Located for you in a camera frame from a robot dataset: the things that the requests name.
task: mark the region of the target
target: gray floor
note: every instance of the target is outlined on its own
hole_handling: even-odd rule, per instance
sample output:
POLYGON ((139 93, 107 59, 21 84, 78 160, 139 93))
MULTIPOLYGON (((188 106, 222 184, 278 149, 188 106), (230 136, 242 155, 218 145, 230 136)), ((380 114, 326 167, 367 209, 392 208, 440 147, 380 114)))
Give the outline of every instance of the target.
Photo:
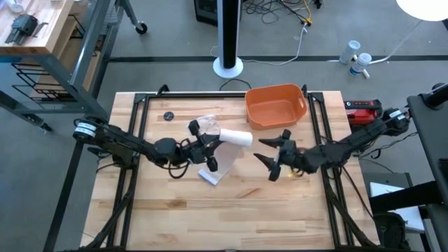
MULTIPOLYGON (((216 28, 196 22, 193 1, 132 1, 149 34, 137 36, 124 17, 113 56, 209 55, 217 44, 216 28)), ((395 1, 326 0, 313 10, 314 23, 303 38, 301 55, 338 55, 350 39, 361 42, 361 51, 387 54, 417 22, 395 1)), ((280 20, 263 24, 260 16, 243 15, 240 55, 294 55, 300 23, 279 12, 280 20)), ((397 55, 447 55, 448 31, 441 22, 424 22, 397 55)), ((308 84, 311 90, 341 90, 345 99, 380 99, 385 107, 403 107, 409 95, 430 90, 448 77, 448 62, 389 62, 369 67, 371 79, 353 78, 348 66, 331 62, 294 62, 284 66, 247 63, 239 77, 261 87, 279 83, 308 84)), ((14 97, 10 83, 19 83, 7 64, 0 64, 0 88, 14 97)), ((172 90, 217 90, 225 80, 210 63, 110 64, 99 94, 99 103, 111 110, 115 92, 155 91, 162 84, 172 90)), ((241 83, 226 90, 245 90, 241 83)), ((0 251, 40 251, 60 193, 74 147, 72 120, 81 115, 45 115, 54 134, 0 110, 0 251)), ((393 139, 382 137, 377 146, 393 139)), ((433 179, 418 137, 384 151, 378 162, 397 172, 410 172, 415 184, 433 179)), ((365 172, 385 172, 361 162, 365 172)), ((58 249, 74 249, 81 239, 88 202, 95 179, 95 157, 85 153, 79 166, 69 208, 57 242, 58 249)))

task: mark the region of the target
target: orange bin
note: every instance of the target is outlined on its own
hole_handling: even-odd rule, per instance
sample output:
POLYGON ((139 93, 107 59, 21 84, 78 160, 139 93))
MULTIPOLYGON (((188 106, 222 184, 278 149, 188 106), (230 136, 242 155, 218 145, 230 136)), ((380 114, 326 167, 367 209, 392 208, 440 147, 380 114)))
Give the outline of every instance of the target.
POLYGON ((305 98, 295 84, 253 88, 245 99, 247 119, 254 130, 294 125, 307 112, 305 98))

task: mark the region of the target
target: wooden table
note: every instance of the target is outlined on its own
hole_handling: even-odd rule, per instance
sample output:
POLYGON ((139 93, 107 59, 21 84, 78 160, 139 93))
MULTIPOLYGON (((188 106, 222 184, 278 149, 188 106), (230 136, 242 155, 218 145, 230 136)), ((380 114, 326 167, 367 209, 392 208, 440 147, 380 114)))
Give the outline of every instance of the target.
POLYGON ((24 12, 33 15, 38 22, 47 22, 37 38, 29 37, 22 45, 6 44, 11 25, 20 14, 13 13, 6 4, 0 9, 0 55, 46 54, 53 53, 56 41, 73 5, 74 0, 23 0, 24 12))
MULTIPOLYGON (((324 92, 324 96, 332 135, 335 140, 342 139, 350 134, 350 129, 341 93, 324 92)), ((127 129, 133 99, 134 93, 117 93, 110 120, 112 125, 127 129)), ((188 122, 208 114, 218 115, 222 128, 252 131, 246 123, 243 99, 157 99, 150 102, 144 138, 150 142, 163 137, 182 140, 189 137, 188 122), (171 122, 162 117, 167 111, 174 112, 171 122)), ((288 129, 297 146, 311 148, 315 145, 308 113, 288 129)), ((282 169, 281 178, 271 182, 267 180, 267 169, 252 155, 255 152, 275 155, 276 150, 256 139, 276 137, 282 131, 283 128, 252 131, 253 146, 242 153, 216 187, 197 175, 196 166, 189 168, 182 179, 174 180, 167 171, 142 157, 127 249, 332 249, 320 172, 291 179, 287 177, 287 169, 282 169)), ((346 168, 368 204, 357 159, 351 158, 346 168)), ((118 175, 116 167, 98 173, 81 246, 90 242, 110 217, 118 175)), ((375 224, 345 175, 342 175, 342 183, 350 215, 378 244, 375 224)), ((339 233, 345 241, 339 214, 337 218, 339 233)), ((119 221, 118 236, 121 225, 119 221)))

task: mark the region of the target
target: red battery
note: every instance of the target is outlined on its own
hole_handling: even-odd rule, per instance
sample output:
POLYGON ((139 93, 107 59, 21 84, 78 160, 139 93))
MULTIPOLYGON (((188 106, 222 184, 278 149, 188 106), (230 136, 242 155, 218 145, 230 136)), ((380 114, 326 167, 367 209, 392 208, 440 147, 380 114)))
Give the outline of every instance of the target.
POLYGON ((382 104, 378 99, 372 101, 344 101, 344 105, 350 127, 367 125, 383 113, 382 104))

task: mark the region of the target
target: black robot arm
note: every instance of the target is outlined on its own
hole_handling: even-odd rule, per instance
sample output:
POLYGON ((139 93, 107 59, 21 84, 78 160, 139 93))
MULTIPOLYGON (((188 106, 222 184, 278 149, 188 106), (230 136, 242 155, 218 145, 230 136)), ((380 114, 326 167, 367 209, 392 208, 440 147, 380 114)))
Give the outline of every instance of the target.
POLYGON ((382 118, 350 134, 340 141, 328 140, 325 144, 315 146, 300 152, 294 140, 290 140, 291 132, 287 129, 275 139, 260 139, 263 144, 279 148, 276 158, 254 155, 269 170, 269 180, 279 178, 281 165, 288 165, 293 172, 308 174, 317 172, 318 168, 329 169, 344 165, 354 151, 360 150, 366 144, 385 134, 398 136, 407 131, 409 119, 398 109, 390 108, 384 112, 382 118))
POLYGON ((93 117, 78 119, 75 125, 73 137, 77 141, 100 147, 112 154, 115 163, 124 166, 135 164, 135 153, 140 153, 162 168, 166 165, 179 167, 206 162, 211 172, 218 169, 214 151, 222 141, 219 140, 219 135, 200 134, 200 126, 196 120, 191 121, 188 126, 196 141, 184 139, 177 142, 173 138, 163 138, 154 144, 93 117))

